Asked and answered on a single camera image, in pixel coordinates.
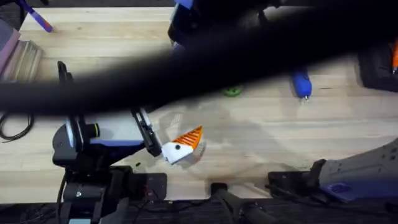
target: white object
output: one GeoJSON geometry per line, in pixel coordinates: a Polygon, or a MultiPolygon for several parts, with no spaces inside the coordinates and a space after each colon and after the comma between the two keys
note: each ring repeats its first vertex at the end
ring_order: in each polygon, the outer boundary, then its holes
{"type": "Polygon", "coordinates": [[[162,146],[162,154],[164,159],[172,165],[192,153],[193,148],[184,144],[168,142],[162,146]]]}

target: orange and white object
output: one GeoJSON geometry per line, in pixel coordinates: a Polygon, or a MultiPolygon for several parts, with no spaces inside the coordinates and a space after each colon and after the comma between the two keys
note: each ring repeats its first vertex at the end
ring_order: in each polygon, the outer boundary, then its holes
{"type": "Polygon", "coordinates": [[[173,165],[192,154],[199,144],[202,132],[203,128],[200,126],[164,144],[162,147],[162,154],[165,160],[173,165]]]}

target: black device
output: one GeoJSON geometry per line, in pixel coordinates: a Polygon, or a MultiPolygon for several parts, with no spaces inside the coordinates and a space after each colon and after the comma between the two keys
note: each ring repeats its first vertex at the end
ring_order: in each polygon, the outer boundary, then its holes
{"type": "Polygon", "coordinates": [[[358,54],[359,74],[366,88],[398,92],[398,76],[392,72],[394,42],[364,50],[358,54]]]}
{"type": "MultiPolygon", "coordinates": [[[[63,62],[58,62],[61,85],[72,85],[73,77],[63,62]]],[[[117,210],[128,203],[123,200],[163,200],[166,195],[166,174],[135,174],[130,166],[112,166],[117,161],[146,148],[153,155],[161,153],[160,143],[152,128],[143,118],[142,110],[131,110],[143,137],[134,146],[106,146],[90,142],[98,137],[98,124],[86,124],[82,114],[68,115],[67,122],[53,138],[53,163],[65,168],[57,202],[63,195],[58,218],[61,224],[70,220],[87,220],[89,223],[114,223],[117,210]],[[150,196],[148,189],[155,192],[150,196]]]]}

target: black base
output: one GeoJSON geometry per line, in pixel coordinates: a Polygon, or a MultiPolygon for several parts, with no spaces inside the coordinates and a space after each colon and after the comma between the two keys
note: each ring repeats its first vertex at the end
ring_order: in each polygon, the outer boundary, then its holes
{"type": "Polygon", "coordinates": [[[210,195],[211,196],[213,196],[219,190],[228,191],[228,186],[226,185],[226,183],[212,183],[210,185],[210,195]]]}
{"type": "Polygon", "coordinates": [[[167,194],[166,174],[133,174],[138,191],[130,200],[142,202],[143,200],[164,200],[167,194]]]}
{"type": "Polygon", "coordinates": [[[286,196],[284,192],[307,196],[310,194],[310,189],[307,187],[306,174],[308,172],[270,172],[268,173],[269,185],[266,187],[273,197],[286,196]]]}

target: green object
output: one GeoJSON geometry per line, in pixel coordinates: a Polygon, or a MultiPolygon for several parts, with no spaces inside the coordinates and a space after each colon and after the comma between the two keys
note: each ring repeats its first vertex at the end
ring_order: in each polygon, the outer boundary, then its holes
{"type": "Polygon", "coordinates": [[[224,95],[234,97],[242,92],[242,86],[233,86],[223,90],[224,95]]]}

